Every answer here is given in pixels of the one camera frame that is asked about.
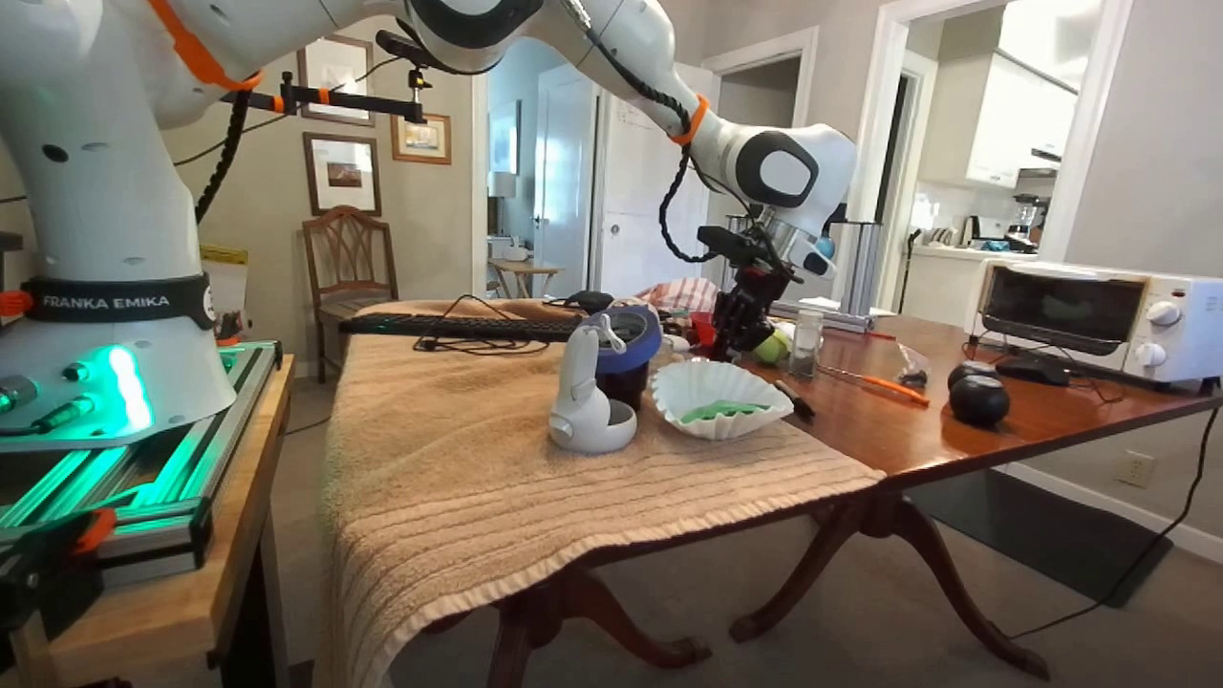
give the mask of bowl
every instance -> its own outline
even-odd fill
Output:
[[[797,412],[797,401],[760,373],[718,360],[668,363],[651,377],[667,425],[704,439],[749,437]]]

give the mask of doorframe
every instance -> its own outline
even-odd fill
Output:
[[[811,123],[811,97],[813,97],[818,26],[807,26],[797,33],[775,33],[775,38],[729,51],[729,54],[716,54],[704,61],[704,68],[712,68],[727,79],[729,72],[749,72],[760,66],[797,61],[797,57],[799,57],[799,91],[797,91],[793,127],[807,127]]]
[[[893,5],[881,6],[863,119],[860,119],[860,137],[855,137],[860,160],[855,160],[855,176],[854,176],[849,219],[876,219],[891,108],[893,108],[893,86],[897,86],[897,77],[907,66],[910,24],[957,19],[957,16],[997,6],[997,5],[1006,5],[1006,0],[893,0]],[[1044,224],[1039,251],[1036,251],[1044,260],[1062,260],[1069,248],[1069,233],[1074,233],[1079,202],[1084,191],[1091,158],[1102,137],[1102,119],[1104,119],[1104,103],[1113,91],[1113,72],[1115,72],[1129,16],[1133,16],[1133,0],[1102,0],[1096,42],[1092,42],[1091,68],[1084,68],[1084,79],[1079,91],[1054,202],[1049,211],[1049,224]]]

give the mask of framed picture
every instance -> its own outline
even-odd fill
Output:
[[[453,114],[391,119],[395,160],[453,165]]]
[[[333,207],[384,214],[375,137],[301,135],[301,142],[314,214]]]
[[[352,97],[366,97],[366,77],[370,77],[370,47],[356,38],[318,38],[300,54],[301,84],[307,86],[338,86]],[[333,123],[352,123],[352,127],[370,127],[370,109],[356,108],[326,108],[326,103],[307,103],[307,119],[333,119]]]

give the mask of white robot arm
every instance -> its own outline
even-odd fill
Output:
[[[487,72],[520,33],[637,103],[765,233],[823,223],[854,144],[831,127],[718,119],[674,72],[654,0],[39,0],[0,5],[0,137],[33,214],[33,309],[0,330],[0,456],[107,446],[212,415],[223,373],[193,191],[162,127],[363,16],[398,16],[419,61]]]

